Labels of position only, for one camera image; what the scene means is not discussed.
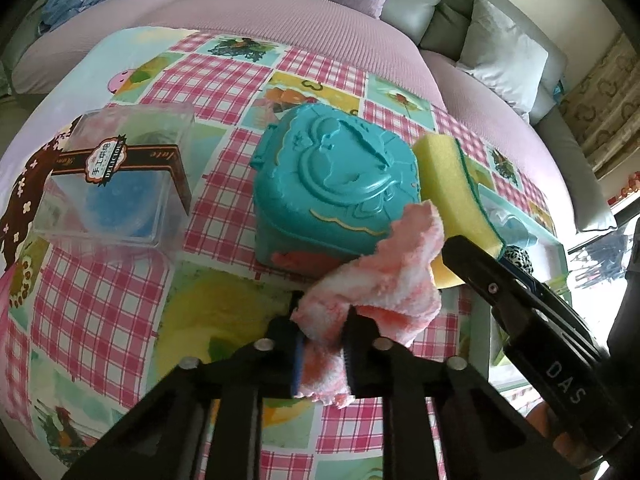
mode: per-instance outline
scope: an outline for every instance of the metal screw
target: metal screw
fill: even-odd
[[[193,370],[194,368],[197,368],[199,364],[200,359],[198,359],[197,357],[183,357],[182,359],[180,359],[180,363],[178,363],[178,366],[183,370]]]
[[[258,341],[254,343],[254,348],[260,352],[271,352],[274,346],[275,343],[273,342],[273,339],[269,339],[268,337],[258,339]]]
[[[455,355],[447,360],[447,366],[452,370],[464,370],[466,368],[466,360]]]
[[[380,350],[381,352],[386,352],[387,350],[391,350],[391,347],[394,345],[394,342],[391,339],[386,337],[379,337],[373,341],[373,348],[376,350]]]

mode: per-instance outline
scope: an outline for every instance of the yellow sponge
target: yellow sponge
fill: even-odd
[[[476,183],[468,174],[460,145],[453,137],[428,134],[414,146],[420,176],[422,200],[431,200],[442,218],[445,239],[465,235],[494,258],[500,257],[504,242],[480,205]],[[431,264],[436,286],[461,285],[462,280],[442,262]]]

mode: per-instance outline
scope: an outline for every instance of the hand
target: hand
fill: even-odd
[[[588,466],[598,459],[599,455],[596,451],[558,428],[558,418],[546,402],[541,402],[533,408],[527,415],[527,420],[542,436],[552,440],[556,451],[577,468]],[[598,468],[595,467],[592,471],[581,475],[580,478],[581,480],[593,480],[597,473]]]

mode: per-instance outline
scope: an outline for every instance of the beige patterned curtain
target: beige patterned curtain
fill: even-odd
[[[640,149],[640,62],[624,34],[560,111],[598,178]]]

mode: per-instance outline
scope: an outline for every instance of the teal plastic box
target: teal plastic box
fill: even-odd
[[[409,145],[323,104],[300,105],[268,126],[251,167],[256,258],[307,276],[372,254],[404,206],[420,202]]]

